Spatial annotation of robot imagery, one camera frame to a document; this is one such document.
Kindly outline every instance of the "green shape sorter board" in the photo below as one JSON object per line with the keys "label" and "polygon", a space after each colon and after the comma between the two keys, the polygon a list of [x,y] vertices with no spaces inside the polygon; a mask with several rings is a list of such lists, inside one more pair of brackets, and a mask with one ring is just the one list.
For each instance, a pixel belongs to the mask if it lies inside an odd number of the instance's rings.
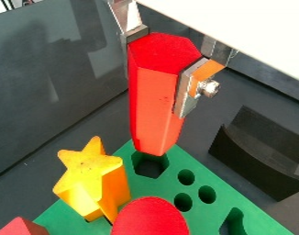
{"label": "green shape sorter board", "polygon": [[[132,198],[159,196],[175,204],[192,235],[219,235],[223,223],[231,235],[292,234],[176,145],[158,158],[136,152],[130,141],[113,156],[124,159]],[[140,161],[162,163],[164,171],[158,178],[136,174]],[[112,229],[105,218],[85,222],[61,200],[35,222],[51,235],[101,235]]]}

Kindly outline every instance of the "yellow star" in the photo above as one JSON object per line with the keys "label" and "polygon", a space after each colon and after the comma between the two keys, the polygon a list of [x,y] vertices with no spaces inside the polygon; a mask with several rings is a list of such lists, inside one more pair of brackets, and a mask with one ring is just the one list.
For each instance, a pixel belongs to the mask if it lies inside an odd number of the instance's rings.
{"label": "yellow star", "polygon": [[57,152],[67,172],[53,193],[92,221],[103,215],[113,223],[118,207],[130,199],[123,159],[107,156],[100,137],[93,137],[83,151]]}

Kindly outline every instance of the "bolt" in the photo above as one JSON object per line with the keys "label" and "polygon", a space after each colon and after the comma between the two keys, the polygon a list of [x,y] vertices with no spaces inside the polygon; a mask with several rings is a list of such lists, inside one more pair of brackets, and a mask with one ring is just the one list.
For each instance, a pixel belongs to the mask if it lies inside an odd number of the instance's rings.
{"label": "bolt", "polygon": [[215,94],[218,93],[220,84],[215,80],[207,80],[200,83],[199,88],[200,88],[200,94],[208,98],[212,98]]}

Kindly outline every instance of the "wooden toy block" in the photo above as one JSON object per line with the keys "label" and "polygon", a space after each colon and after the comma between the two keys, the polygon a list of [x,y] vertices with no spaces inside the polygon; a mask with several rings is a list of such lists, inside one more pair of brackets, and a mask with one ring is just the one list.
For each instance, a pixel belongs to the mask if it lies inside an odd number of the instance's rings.
{"label": "wooden toy block", "polygon": [[[231,235],[291,235],[176,145],[163,157],[146,157],[147,161],[152,158],[168,162],[158,178],[136,174],[135,160],[144,153],[135,150],[132,141],[113,155],[124,161],[132,198],[158,196],[172,203],[186,218],[190,234],[218,235],[223,225],[228,224]],[[36,223],[47,228],[51,235],[104,235],[112,231],[104,217],[87,223],[61,200],[39,216]]]}
{"label": "wooden toy block", "polygon": [[103,215],[115,221],[118,207],[130,199],[123,159],[107,156],[99,137],[93,137],[83,151],[57,153],[67,172],[53,187],[55,194],[92,221]]}
{"label": "wooden toy block", "polygon": [[147,196],[127,204],[112,226],[112,235],[188,235],[186,219],[164,199]]}
{"label": "wooden toy block", "polygon": [[184,119],[172,113],[179,73],[202,57],[192,42],[152,33],[127,45],[130,128],[138,151],[162,156]]}
{"label": "wooden toy block", "polygon": [[0,235],[49,235],[47,229],[23,217],[16,217],[0,229]]}

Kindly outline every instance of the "red block on green board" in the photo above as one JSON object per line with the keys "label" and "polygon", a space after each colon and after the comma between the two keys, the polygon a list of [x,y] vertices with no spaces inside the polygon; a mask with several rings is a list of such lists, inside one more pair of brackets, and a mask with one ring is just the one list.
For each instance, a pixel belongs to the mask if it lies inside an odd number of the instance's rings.
{"label": "red block on green board", "polygon": [[49,235],[49,233],[39,224],[25,218],[16,217],[0,229],[0,235]]}
{"label": "red block on green board", "polygon": [[112,225],[112,235],[188,235],[186,219],[164,199],[148,196],[127,204]]}
{"label": "red block on green board", "polygon": [[138,151],[162,156],[184,119],[172,113],[178,77],[202,57],[183,37],[152,33],[127,45],[130,128]]}

